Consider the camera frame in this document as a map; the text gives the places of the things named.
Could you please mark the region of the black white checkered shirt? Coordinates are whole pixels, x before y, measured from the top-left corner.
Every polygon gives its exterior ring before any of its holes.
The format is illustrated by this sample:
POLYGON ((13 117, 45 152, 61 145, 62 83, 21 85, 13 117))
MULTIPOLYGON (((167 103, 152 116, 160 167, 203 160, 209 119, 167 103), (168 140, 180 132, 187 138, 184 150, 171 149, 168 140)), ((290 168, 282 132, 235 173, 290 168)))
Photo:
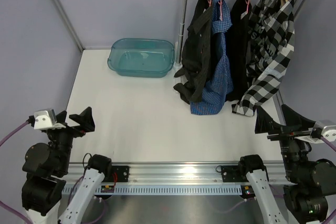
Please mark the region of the black white checkered shirt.
POLYGON ((279 90, 295 49, 295 0, 259 0, 248 21, 248 89, 232 112, 253 116, 279 90))

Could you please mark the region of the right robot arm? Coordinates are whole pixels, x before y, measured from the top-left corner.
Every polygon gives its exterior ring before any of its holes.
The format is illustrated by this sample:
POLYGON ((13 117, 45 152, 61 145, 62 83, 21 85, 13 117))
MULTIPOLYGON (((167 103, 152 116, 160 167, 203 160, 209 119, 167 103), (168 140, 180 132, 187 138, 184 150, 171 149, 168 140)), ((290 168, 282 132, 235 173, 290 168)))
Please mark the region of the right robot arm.
POLYGON ((335 123, 313 121, 283 104, 285 124, 279 124, 262 108, 256 109, 255 133, 266 133, 277 141, 290 186, 283 188, 288 211, 297 223, 329 223, 335 212, 328 214, 326 197, 335 195, 335 164, 325 158, 310 161, 312 144, 325 143, 335 149, 335 123))

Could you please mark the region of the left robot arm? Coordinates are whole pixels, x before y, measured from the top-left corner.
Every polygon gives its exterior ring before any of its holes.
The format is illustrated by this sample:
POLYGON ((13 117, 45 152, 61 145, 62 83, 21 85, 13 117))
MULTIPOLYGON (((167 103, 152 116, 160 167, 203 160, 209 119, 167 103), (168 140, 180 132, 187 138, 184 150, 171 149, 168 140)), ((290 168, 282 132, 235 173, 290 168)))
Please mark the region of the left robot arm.
POLYGON ((55 114, 54 110, 45 109, 35 112, 27 122, 34 129, 46 133, 49 143, 37 143, 25 154, 24 209, 33 223, 81 223, 96 188, 113 175, 110 158, 92 155, 77 192, 65 211, 61 215, 58 213, 73 140, 95 131, 92 108, 71 115, 66 111, 55 114))

